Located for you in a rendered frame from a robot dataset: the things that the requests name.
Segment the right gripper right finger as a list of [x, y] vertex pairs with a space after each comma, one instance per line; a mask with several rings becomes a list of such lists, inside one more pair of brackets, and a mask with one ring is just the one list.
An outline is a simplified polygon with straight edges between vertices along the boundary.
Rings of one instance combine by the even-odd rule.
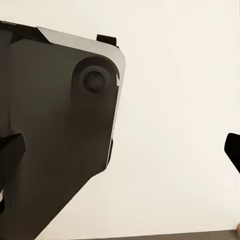
[[240, 135], [229, 133], [225, 141], [224, 150], [240, 173]]

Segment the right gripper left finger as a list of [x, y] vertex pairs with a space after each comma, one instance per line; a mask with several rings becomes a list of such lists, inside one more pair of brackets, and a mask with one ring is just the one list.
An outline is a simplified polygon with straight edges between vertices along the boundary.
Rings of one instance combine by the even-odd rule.
[[26, 153], [22, 133], [0, 138], [0, 193]]

